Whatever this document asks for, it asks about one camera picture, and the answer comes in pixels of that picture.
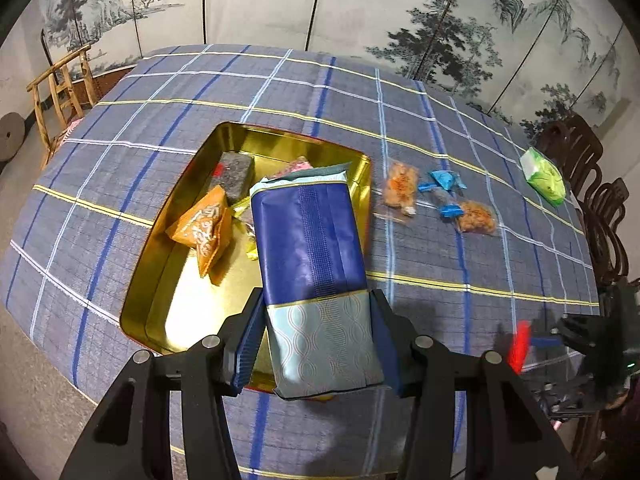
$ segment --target wall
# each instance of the wall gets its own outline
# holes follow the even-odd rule
[[[44,20],[33,0],[0,47],[0,117],[9,112],[18,112],[26,117],[33,110],[33,101],[26,86],[49,67],[40,46],[42,24]],[[49,86],[40,85],[41,99],[49,95]]]
[[[629,74],[640,57],[607,0],[452,0],[444,14],[448,1],[34,0],[2,50],[19,57],[21,35],[43,28],[54,59],[93,43],[99,74],[174,44],[308,47],[417,77],[531,134],[569,108],[599,125],[616,104],[638,100]],[[41,66],[19,70],[30,78]],[[14,101],[7,107],[29,108]]]
[[[629,279],[640,277],[640,104],[629,106],[616,121],[616,127],[602,138],[604,155],[600,159],[604,182],[612,182],[621,176],[629,190],[625,202],[625,219],[618,226],[618,237],[629,258]]]

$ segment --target floor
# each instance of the floor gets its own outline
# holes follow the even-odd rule
[[[55,131],[53,110],[45,112]],[[45,149],[36,126],[0,173],[0,258],[14,222],[40,174]],[[0,420],[15,448],[40,480],[56,480],[94,410],[24,335],[0,303]],[[184,457],[172,453],[174,479],[186,477]]]

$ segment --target blue package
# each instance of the blue package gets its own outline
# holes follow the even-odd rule
[[[250,190],[274,392],[284,399],[384,379],[346,170],[301,170]]]
[[[437,187],[437,185],[438,184],[418,184],[418,191],[425,192],[433,189],[434,187]]]
[[[430,191],[431,201],[433,205],[438,208],[440,216],[443,218],[456,218],[465,213],[450,192],[444,191],[444,189],[436,185],[434,185]]]
[[[456,218],[462,216],[464,213],[458,204],[449,204],[440,208],[440,216],[444,218]]]
[[[436,170],[430,171],[429,174],[435,179],[438,184],[440,184],[442,189],[446,189],[447,191],[451,191],[451,189],[453,189],[454,187],[466,189],[465,184],[460,178],[460,174],[455,171]]]

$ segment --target plaid tablecloth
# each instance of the plaid tablecloth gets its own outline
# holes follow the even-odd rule
[[[0,298],[29,337],[98,401],[139,346],[119,328],[129,279],[165,197],[222,121],[301,132],[374,160],[380,199],[391,159],[451,168],[466,196],[493,206],[497,236],[460,235],[428,196],[401,224],[373,218],[371,286],[417,329],[480,354],[517,320],[548,328],[597,306],[574,209],[543,202],[523,178],[526,147],[507,128],[421,83],[350,60],[279,48],[190,45],[143,59],[73,130],[15,225]],[[527,369],[572,373],[577,356],[529,356]],[[463,394],[454,468],[463,463]],[[372,476],[396,469],[411,404],[384,388],[329,402],[285,402],[245,391],[225,400],[246,476]],[[172,444],[182,450],[179,398]]]

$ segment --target wooden chair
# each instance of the wooden chair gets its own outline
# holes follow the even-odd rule
[[[55,63],[48,70],[40,74],[36,79],[31,81],[27,85],[27,92],[30,92],[33,96],[33,107],[36,115],[36,123],[38,125],[40,138],[42,139],[42,142],[47,149],[47,160],[45,164],[50,161],[53,154],[58,150],[60,144],[64,141],[70,122],[76,118],[84,117],[84,111],[82,111],[80,101],[78,100],[78,96],[74,91],[69,68],[67,66],[72,60],[76,58],[80,59],[82,79],[84,80],[84,86],[86,88],[86,94],[89,99],[89,104],[93,107],[98,102],[94,86],[94,77],[91,74],[91,68],[89,67],[89,62],[86,57],[86,52],[89,49],[91,49],[91,45],[86,44],[75,52],[67,54],[60,61]],[[58,70],[60,70],[63,77],[63,81],[60,84],[56,82],[56,77],[54,75]],[[53,106],[56,110],[58,122],[60,123],[60,126],[62,128],[62,132],[53,139],[49,139],[49,133],[47,132],[47,127],[42,114],[43,108],[42,101],[40,100],[40,92],[38,91],[39,83],[41,83],[45,79],[49,80],[49,88],[51,90]],[[71,108],[71,114],[68,117],[65,117],[66,108]]]
[[[602,171],[598,166],[603,153],[602,143],[580,115],[573,114],[564,121],[549,123],[536,139],[535,147],[558,165],[576,199],[587,178],[594,173],[594,180],[583,199],[578,200],[580,203],[588,200],[602,183]]]
[[[629,273],[626,250],[616,234],[625,217],[627,198],[629,192],[625,182],[617,178],[602,184],[582,204],[585,234],[598,286],[615,283]]]

